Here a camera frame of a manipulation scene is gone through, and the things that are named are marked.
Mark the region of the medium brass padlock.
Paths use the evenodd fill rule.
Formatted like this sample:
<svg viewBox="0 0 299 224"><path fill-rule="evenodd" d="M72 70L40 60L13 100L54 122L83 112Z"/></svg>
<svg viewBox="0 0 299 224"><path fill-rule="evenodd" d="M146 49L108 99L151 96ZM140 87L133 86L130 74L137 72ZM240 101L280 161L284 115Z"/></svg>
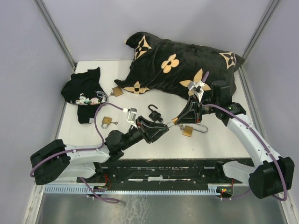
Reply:
<svg viewBox="0 0 299 224"><path fill-rule="evenodd" d="M107 129L111 124L117 125L117 121L113 121L111 117L103 117L103 120L101 122L101 128Z"/></svg>

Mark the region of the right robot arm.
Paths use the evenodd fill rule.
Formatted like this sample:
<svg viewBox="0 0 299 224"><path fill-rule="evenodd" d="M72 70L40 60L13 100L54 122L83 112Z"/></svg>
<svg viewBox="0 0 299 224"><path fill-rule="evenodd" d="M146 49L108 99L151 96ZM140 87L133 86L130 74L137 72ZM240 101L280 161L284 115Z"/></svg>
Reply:
<svg viewBox="0 0 299 224"><path fill-rule="evenodd" d="M252 125L244 108L233 102L226 81L212 83L212 102L202 104L206 88L202 81L183 81L189 90L189 98L182 112L173 119L173 124L198 124L205 114L216 117L235 134L250 155L254 165L247 166L237 161L227 161L214 171L215 179L226 182L233 178L249 186L259 199L273 196L286 201L287 191L292 187L295 164L290 157L283 158L276 152Z"/></svg>

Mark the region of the small brass padlock long shackle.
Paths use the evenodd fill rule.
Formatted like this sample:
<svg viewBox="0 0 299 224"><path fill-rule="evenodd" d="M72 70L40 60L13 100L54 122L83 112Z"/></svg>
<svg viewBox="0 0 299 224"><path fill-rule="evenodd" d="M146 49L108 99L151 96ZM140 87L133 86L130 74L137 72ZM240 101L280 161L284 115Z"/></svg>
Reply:
<svg viewBox="0 0 299 224"><path fill-rule="evenodd" d="M171 128L171 127L173 127L173 126L176 126L176 125L177 125L177 120L178 120L178 118L174 118L174 119L172 119L170 122L168 122L168 123L166 124L166 126L167 126L168 128Z"/></svg>

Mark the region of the black padlock shackle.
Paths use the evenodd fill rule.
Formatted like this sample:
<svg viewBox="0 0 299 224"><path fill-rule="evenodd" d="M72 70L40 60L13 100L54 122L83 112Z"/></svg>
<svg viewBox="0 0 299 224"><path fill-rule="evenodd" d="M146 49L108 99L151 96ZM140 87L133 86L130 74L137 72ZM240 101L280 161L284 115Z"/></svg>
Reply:
<svg viewBox="0 0 299 224"><path fill-rule="evenodd" d="M151 111L151 113L149 114L149 118L154 121L154 122L159 122L162 123L163 122L163 118L161 117L161 114L159 112L156 111L156 109L158 109L158 107L156 107L153 104L148 105L148 109Z"/></svg>

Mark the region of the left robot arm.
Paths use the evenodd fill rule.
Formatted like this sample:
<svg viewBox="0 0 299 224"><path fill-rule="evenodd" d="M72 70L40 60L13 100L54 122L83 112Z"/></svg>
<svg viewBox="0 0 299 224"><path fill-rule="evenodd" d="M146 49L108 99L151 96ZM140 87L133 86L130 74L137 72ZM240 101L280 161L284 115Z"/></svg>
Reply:
<svg viewBox="0 0 299 224"><path fill-rule="evenodd" d="M166 124L151 122L139 116L126 133L112 130L99 145L78 147L66 145L57 139L31 155L30 176L36 185L73 177L99 182L103 178L103 170L95 166L97 163L116 161L124 155L124 150L142 140L151 144L168 131Z"/></svg>

